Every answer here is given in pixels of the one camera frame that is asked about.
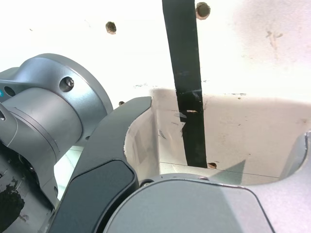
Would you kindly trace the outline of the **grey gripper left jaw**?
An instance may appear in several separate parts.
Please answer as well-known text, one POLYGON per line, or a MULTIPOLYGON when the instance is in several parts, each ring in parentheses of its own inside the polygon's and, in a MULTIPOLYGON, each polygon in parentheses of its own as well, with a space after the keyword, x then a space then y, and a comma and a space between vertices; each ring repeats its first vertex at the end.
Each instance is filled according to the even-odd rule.
POLYGON ((102 233, 116 208, 139 188, 124 143, 151 97, 134 98, 104 117, 90 136, 63 194, 50 233, 102 233))

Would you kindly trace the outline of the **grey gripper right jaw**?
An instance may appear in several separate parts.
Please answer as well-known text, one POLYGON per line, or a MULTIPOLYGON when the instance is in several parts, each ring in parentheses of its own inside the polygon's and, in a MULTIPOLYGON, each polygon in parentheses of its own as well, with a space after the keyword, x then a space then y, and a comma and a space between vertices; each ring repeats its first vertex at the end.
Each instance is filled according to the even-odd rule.
POLYGON ((166 178, 131 194, 106 233, 308 233, 311 230, 311 134, 300 136, 301 159, 288 177, 259 185, 166 178))

